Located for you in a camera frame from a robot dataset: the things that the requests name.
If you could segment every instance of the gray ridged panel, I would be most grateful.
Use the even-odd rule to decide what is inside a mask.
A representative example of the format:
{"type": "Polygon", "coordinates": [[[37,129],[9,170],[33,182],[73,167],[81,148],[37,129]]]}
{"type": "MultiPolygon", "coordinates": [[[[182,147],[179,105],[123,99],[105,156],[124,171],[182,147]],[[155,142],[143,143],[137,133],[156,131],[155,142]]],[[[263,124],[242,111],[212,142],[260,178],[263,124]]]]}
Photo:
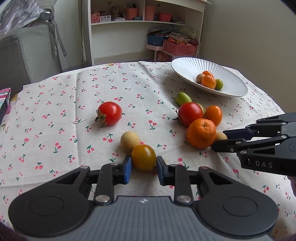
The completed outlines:
{"type": "MultiPolygon", "coordinates": [[[[54,238],[30,241],[236,241],[207,229],[193,210],[169,197],[119,196],[109,206],[97,206],[78,229],[54,238]]],[[[256,241],[274,241],[264,235],[256,241]]]]}

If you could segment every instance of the baseboard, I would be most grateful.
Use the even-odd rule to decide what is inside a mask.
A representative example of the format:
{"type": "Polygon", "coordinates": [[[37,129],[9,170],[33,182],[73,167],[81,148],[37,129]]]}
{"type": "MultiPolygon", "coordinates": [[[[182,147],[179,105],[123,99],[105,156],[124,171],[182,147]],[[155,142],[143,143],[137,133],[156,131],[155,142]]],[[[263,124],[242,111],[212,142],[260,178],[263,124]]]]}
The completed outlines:
{"type": "Polygon", "coordinates": [[[68,67],[68,68],[64,68],[62,69],[63,72],[68,72],[68,71],[71,71],[71,70],[76,70],[76,69],[82,69],[82,68],[85,68],[86,67],[86,61],[83,61],[83,67],[81,64],[77,64],[77,65],[74,65],[74,66],[71,66],[71,67],[68,67]]]}
{"type": "Polygon", "coordinates": [[[132,52],[132,53],[123,53],[118,55],[106,56],[101,58],[95,58],[94,64],[107,64],[107,63],[124,63],[139,61],[143,59],[152,59],[154,58],[154,51],[141,51],[141,52],[132,52]]]}

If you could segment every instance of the blue storage bin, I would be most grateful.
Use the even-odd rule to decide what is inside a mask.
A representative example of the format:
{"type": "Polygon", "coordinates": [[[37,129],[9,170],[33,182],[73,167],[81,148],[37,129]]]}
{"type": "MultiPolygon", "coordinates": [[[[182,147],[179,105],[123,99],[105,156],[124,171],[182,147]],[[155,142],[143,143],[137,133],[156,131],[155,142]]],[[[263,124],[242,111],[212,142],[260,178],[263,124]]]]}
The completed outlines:
{"type": "Polygon", "coordinates": [[[163,41],[165,39],[167,39],[167,37],[148,35],[148,44],[154,45],[154,46],[163,46],[163,41]]]}

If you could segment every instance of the plastic bag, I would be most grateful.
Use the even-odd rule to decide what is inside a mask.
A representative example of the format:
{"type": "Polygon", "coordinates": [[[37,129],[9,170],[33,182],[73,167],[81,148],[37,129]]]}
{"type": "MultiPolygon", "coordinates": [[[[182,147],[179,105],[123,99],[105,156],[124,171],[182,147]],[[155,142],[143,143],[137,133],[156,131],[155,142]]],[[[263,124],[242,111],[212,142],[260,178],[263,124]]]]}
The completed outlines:
{"type": "Polygon", "coordinates": [[[11,0],[0,13],[0,36],[35,21],[41,12],[37,0],[11,0]]]}

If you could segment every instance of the white cabinet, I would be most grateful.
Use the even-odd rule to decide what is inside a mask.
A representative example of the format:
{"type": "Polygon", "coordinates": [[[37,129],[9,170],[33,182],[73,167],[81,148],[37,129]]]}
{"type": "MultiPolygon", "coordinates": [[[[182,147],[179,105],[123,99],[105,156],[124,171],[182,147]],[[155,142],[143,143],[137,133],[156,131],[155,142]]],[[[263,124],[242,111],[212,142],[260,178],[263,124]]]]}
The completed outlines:
{"type": "Polygon", "coordinates": [[[185,26],[195,30],[196,39],[200,41],[205,4],[210,3],[205,0],[79,0],[87,66],[154,58],[154,52],[145,49],[148,29],[164,24],[175,27],[183,24],[146,21],[145,6],[155,6],[155,13],[168,12],[174,17],[184,18],[185,26]],[[91,8],[109,12],[116,6],[124,11],[125,4],[135,2],[139,3],[138,16],[143,20],[91,24],[91,8]]]}

